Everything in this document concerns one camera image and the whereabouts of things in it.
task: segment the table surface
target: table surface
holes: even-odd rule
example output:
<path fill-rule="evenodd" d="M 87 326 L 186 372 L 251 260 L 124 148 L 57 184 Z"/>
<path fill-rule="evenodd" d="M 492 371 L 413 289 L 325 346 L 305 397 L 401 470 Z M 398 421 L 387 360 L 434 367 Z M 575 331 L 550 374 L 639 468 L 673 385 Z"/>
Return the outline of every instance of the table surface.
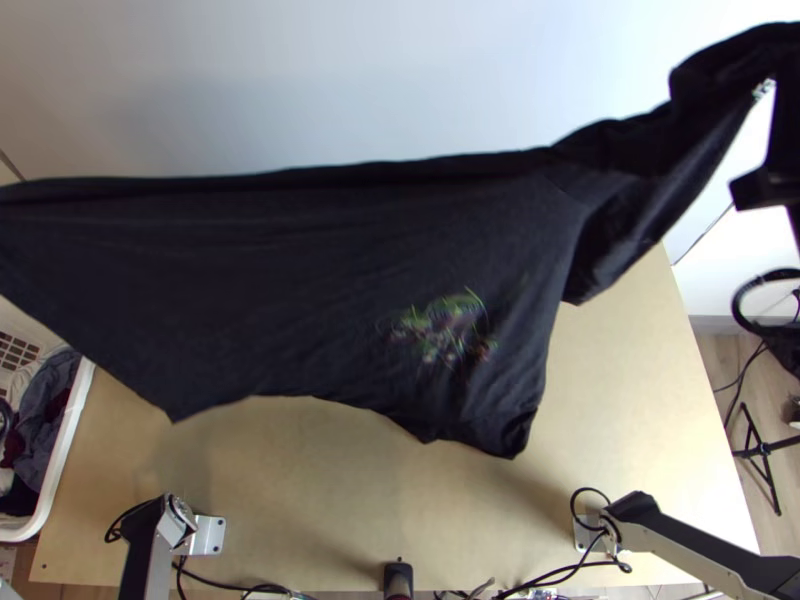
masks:
<path fill-rule="evenodd" d="M 568 499 L 653 494 L 662 510 L 748 549 L 757 543 L 666 255 L 611 290 L 563 305 L 547 391 L 513 461 L 420 444 L 389 419 L 314 398 L 250 398 L 177 425 L 97 369 L 31 579 L 118 585 L 126 546 L 103 533 L 171 491 L 228 519 L 221 555 L 191 558 L 226 582 L 377 590 L 402 556 L 417 589 L 507 587 L 578 558 Z M 633 573 L 586 569 L 571 585 L 680 583 L 650 555 Z"/>

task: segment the graphic print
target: graphic print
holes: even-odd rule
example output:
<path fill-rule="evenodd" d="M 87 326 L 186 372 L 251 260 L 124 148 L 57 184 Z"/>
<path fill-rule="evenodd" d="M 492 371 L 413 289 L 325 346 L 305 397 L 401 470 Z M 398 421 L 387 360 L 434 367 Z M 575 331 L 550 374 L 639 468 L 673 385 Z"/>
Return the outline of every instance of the graphic print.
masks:
<path fill-rule="evenodd" d="M 468 354 L 488 360 L 497 342 L 480 333 L 488 330 L 486 307 L 475 292 L 464 289 L 464 294 L 443 296 L 425 308 L 412 306 L 393 322 L 390 340 L 414 344 L 426 365 L 442 362 L 452 369 Z"/>

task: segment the laundry basket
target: laundry basket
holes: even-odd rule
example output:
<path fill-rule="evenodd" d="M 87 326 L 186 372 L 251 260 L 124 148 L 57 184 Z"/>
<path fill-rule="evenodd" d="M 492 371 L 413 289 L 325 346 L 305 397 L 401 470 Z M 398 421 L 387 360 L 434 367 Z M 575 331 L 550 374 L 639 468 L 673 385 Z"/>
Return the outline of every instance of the laundry basket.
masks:
<path fill-rule="evenodd" d="M 60 346 L 64 346 L 63 340 L 0 296 L 0 398 L 7 399 L 15 373 L 19 369 Z M 36 508 L 29 517 L 0 513 L 0 542 L 21 542 L 33 537 L 47 520 L 93 373 L 94 363 L 81 359 Z"/>

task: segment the dark clothing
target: dark clothing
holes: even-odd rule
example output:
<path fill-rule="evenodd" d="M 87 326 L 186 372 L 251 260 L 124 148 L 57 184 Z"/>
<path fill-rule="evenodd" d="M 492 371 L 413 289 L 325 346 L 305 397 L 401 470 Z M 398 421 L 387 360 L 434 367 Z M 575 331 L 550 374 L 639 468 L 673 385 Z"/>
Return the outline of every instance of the dark clothing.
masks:
<path fill-rule="evenodd" d="M 8 494 L 0 496 L 0 513 L 12 517 L 27 517 L 36 510 L 37 502 L 39 493 L 25 485 L 19 475 L 15 475 Z"/>
<path fill-rule="evenodd" d="M 678 67 L 670 102 L 550 148 L 10 186 L 0 292 L 172 419 L 313 395 L 513 457 L 559 302 L 675 223 L 798 40 L 737 36 Z"/>
<path fill-rule="evenodd" d="M 13 467 L 35 492 L 42 489 L 80 361 L 81 355 L 69 349 L 47 359 L 22 395 L 6 437 L 0 467 Z"/>

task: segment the floor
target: floor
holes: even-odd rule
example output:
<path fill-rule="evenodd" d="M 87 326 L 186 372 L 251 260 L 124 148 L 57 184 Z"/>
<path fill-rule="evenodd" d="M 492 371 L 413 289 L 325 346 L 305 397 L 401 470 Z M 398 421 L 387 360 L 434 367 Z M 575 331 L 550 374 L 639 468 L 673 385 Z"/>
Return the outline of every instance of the floor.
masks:
<path fill-rule="evenodd" d="M 712 387 L 721 387 L 736 379 L 758 343 L 759 339 L 750 335 L 697 336 Z M 731 389 L 716 394 L 721 414 L 727 409 L 733 393 Z M 772 354 L 765 352 L 760 355 L 747 371 L 741 399 L 747 403 L 765 442 L 800 433 L 786 424 L 790 395 L 800 395 L 800 382 Z M 734 412 L 728 430 L 731 447 L 743 447 L 747 422 L 741 412 Z M 746 461 L 737 460 L 736 463 L 761 553 L 800 555 L 800 495 L 797 494 L 800 488 L 800 446 L 779 450 L 770 457 L 783 509 L 781 517 L 772 510 L 768 488 L 753 468 Z"/>
<path fill-rule="evenodd" d="M 698 335 L 697 343 L 703 356 L 712 387 L 733 381 L 755 347 L 758 339 L 751 336 L 707 336 Z M 733 390 L 717 394 L 720 413 L 723 414 Z M 764 353 L 748 370 L 742 388 L 742 399 L 747 402 L 751 414 L 765 440 L 778 440 L 797 434 L 785 424 L 785 411 L 791 394 L 800 395 L 800 382 L 789 375 L 772 357 Z M 737 412 L 731 423 L 730 436 L 733 446 L 743 443 L 746 426 Z M 773 512 L 765 486 L 754 476 L 752 469 L 737 461 L 739 477 L 747 498 L 761 551 L 764 554 L 800 555 L 800 495 L 794 492 L 800 486 L 800 446 L 781 450 L 773 454 L 771 463 L 783 503 L 784 515 Z M 25 600 L 115 600 L 115 588 L 73 585 L 38 584 L 27 581 L 33 561 L 35 544 L 19 546 L 14 569 L 13 586 Z M 642 586 L 621 588 L 559 588 L 560 595 L 570 598 L 605 597 L 608 600 L 682 600 L 702 594 L 701 584 Z M 189 590 L 190 600 L 233 600 L 236 592 L 213 590 Z M 381 600 L 375 593 L 322 593 L 319 600 Z M 430 592 L 417 595 L 420 600 L 432 600 Z M 170 593 L 170 600 L 179 600 L 177 592 Z"/>

